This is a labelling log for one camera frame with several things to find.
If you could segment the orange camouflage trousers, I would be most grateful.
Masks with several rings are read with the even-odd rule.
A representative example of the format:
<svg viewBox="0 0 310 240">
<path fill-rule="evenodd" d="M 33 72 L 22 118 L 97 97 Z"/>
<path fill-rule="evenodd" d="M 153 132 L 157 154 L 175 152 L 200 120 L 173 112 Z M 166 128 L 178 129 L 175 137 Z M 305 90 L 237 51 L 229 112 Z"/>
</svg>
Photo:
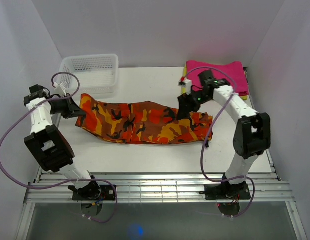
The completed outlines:
<svg viewBox="0 0 310 240">
<path fill-rule="evenodd" d="M 108 103 L 83 93 L 80 108 L 86 116 L 76 120 L 79 127 L 95 137 L 116 144 L 178 145 L 210 141 L 213 117 L 192 112 L 177 120 L 178 109 L 155 102 Z"/>
</svg>

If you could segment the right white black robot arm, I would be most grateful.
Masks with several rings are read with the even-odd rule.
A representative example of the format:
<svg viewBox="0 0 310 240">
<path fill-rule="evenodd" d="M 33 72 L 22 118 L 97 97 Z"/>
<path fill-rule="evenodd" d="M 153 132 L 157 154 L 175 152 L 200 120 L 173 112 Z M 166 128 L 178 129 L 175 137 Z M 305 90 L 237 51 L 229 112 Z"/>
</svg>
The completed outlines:
<svg viewBox="0 0 310 240">
<path fill-rule="evenodd" d="M 178 85 L 184 93 L 178 97 L 178 120 L 198 112 L 201 105 L 215 101 L 222 112 L 227 112 L 236 124 L 233 137 L 233 160 L 221 180 L 205 185 L 201 194 L 207 200 L 251 200 L 247 174 L 257 158 L 271 146 L 271 119 L 267 113 L 259 113 L 248 106 L 236 93 L 237 83 L 226 73 L 223 78 L 213 76 L 213 67 L 203 67 L 198 75 L 201 86 L 197 91 L 193 83 L 183 76 Z"/>
</svg>

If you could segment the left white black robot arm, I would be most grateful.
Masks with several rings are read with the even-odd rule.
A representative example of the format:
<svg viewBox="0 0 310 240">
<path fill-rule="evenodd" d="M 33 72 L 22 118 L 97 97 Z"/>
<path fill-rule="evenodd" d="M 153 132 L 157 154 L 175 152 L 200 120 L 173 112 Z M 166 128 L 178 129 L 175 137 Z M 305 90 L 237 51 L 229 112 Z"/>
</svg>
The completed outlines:
<svg viewBox="0 0 310 240">
<path fill-rule="evenodd" d="M 69 190 L 85 200 L 98 199 L 102 195 L 101 187 L 87 170 L 77 168 L 73 149 L 52 120 L 55 114 L 71 119 L 84 117 L 86 113 L 61 85 L 57 87 L 56 98 L 38 84 L 29 91 L 24 98 L 24 105 L 31 111 L 30 135 L 24 138 L 26 147 L 44 171 L 61 174 L 70 180 L 73 185 Z"/>
</svg>

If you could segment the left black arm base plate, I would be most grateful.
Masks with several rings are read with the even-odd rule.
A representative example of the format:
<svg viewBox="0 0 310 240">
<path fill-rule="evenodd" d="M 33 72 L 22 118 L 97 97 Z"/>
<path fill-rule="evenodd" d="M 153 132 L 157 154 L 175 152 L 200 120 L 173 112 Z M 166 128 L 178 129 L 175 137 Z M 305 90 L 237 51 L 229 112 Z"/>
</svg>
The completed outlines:
<svg viewBox="0 0 310 240">
<path fill-rule="evenodd" d="M 73 192 L 71 199 L 73 201 L 94 201 L 94 202 L 100 199 L 102 199 L 103 201 L 115 201 L 116 200 L 115 191 L 110 185 L 105 185 L 105 184 L 100 185 L 100 191 L 101 193 L 98 198 L 82 197 L 78 193 Z"/>
</svg>

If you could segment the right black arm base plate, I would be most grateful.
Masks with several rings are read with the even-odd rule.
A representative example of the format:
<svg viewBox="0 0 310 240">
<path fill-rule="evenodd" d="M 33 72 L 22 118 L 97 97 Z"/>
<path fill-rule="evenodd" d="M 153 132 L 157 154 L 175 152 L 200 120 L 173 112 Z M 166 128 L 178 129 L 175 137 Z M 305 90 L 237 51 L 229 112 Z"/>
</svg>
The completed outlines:
<svg viewBox="0 0 310 240">
<path fill-rule="evenodd" d="M 224 188 L 221 184 L 205 184 L 204 190 L 199 192 L 205 195 L 206 200 L 250 200 L 251 194 L 249 186 L 244 183 L 240 186 Z"/>
</svg>

